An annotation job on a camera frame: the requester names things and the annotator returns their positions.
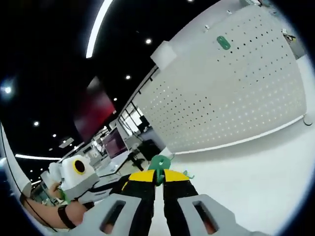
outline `green part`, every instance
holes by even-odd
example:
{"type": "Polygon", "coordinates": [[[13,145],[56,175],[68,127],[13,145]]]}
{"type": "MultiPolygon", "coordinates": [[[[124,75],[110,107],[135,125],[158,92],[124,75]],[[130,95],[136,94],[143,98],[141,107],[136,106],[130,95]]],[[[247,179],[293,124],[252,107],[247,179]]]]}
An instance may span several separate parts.
{"type": "Polygon", "coordinates": [[[152,158],[151,164],[148,170],[157,171],[157,186],[160,186],[163,183],[163,179],[165,177],[161,173],[163,173],[164,169],[169,169],[170,166],[171,166],[171,160],[168,159],[166,156],[156,155],[152,158]]]}
{"type": "Polygon", "coordinates": [[[59,192],[61,194],[61,200],[64,200],[69,204],[71,201],[67,198],[67,195],[62,191],[62,189],[59,188],[59,192]]]}
{"type": "Polygon", "coordinates": [[[183,174],[186,175],[186,176],[187,176],[188,178],[190,178],[190,179],[195,178],[195,175],[193,175],[192,177],[190,177],[190,176],[188,175],[188,172],[187,172],[187,171],[184,171],[183,174]]]}
{"type": "Polygon", "coordinates": [[[229,50],[231,48],[231,45],[229,42],[224,38],[223,36],[217,37],[217,42],[221,45],[221,47],[225,50],[229,50]]]}

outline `monitor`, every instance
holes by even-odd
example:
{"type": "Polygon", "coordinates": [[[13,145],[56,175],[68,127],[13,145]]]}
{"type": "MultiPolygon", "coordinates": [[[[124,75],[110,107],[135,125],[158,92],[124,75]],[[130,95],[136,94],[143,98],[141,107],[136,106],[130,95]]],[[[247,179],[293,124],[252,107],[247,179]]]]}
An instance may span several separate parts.
{"type": "Polygon", "coordinates": [[[105,149],[108,153],[108,156],[113,159],[119,154],[128,151],[128,148],[121,137],[117,127],[115,127],[108,135],[103,139],[105,149]]]}

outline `human arm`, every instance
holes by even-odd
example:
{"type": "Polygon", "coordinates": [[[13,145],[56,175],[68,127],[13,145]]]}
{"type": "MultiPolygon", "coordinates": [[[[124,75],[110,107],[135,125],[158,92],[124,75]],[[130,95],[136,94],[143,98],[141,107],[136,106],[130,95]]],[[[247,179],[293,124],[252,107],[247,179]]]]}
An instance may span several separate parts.
{"type": "MultiPolygon", "coordinates": [[[[59,217],[58,206],[45,206],[26,197],[22,197],[21,202],[24,208],[42,225],[48,226],[46,224],[48,223],[56,229],[68,228],[59,217]]],[[[87,208],[78,201],[72,201],[65,208],[67,217],[75,226],[82,223],[83,215],[86,211],[87,208]]]]}
{"type": "Polygon", "coordinates": [[[53,183],[49,188],[48,188],[48,194],[53,197],[53,198],[58,198],[61,199],[61,193],[58,189],[58,187],[61,185],[61,183],[53,183]]]}

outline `yellow panel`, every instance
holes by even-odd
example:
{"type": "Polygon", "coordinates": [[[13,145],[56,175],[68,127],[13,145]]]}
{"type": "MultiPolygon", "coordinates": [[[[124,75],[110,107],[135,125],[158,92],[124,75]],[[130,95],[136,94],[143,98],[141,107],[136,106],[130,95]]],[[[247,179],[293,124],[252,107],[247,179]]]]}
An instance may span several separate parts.
{"type": "Polygon", "coordinates": [[[189,178],[186,175],[177,171],[164,170],[164,173],[166,182],[189,180],[189,178]]]}
{"type": "Polygon", "coordinates": [[[152,182],[154,171],[155,170],[149,170],[133,173],[129,176],[129,180],[140,182],[152,182]]]}

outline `black cable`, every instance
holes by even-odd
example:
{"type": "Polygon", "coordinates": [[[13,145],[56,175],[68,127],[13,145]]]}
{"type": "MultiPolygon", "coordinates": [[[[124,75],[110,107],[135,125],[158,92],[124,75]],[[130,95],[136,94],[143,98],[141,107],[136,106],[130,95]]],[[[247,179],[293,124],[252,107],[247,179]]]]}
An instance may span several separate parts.
{"type": "Polygon", "coordinates": [[[170,161],[172,161],[174,158],[175,158],[175,154],[173,153],[173,157],[172,157],[172,159],[170,159],[170,161]]]}
{"type": "MultiPolygon", "coordinates": [[[[19,185],[17,184],[17,182],[16,182],[16,180],[15,180],[15,178],[14,178],[13,172],[12,172],[12,170],[11,170],[11,167],[10,167],[10,164],[9,164],[9,161],[8,161],[8,157],[7,157],[6,151],[5,151],[5,145],[4,145],[4,141],[3,141],[3,133],[2,133],[2,128],[1,128],[1,126],[0,126],[0,129],[1,129],[1,139],[2,139],[2,145],[3,145],[4,156],[6,157],[6,161],[7,161],[7,163],[8,163],[8,167],[9,167],[10,173],[11,173],[11,175],[12,175],[12,177],[13,177],[13,180],[14,180],[16,186],[18,187],[18,190],[20,191],[21,194],[23,194],[22,191],[21,191],[21,189],[20,189],[20,187],[19,187],[19,185]]],[[[25,202],[27,202],[27,204],[28,204],[28,205],[30,206],[30,208],[35,212],[35,214],[36,214],[48,227],[50,227],[53,231],[58,232],[58,231],[55,230],[50,224],[48,224],[48,223],[34,210],[34,208],[33,208],[33,207],[30,205],[30,203],[28,202],[27,197],[25,198],[25,202]]]]}

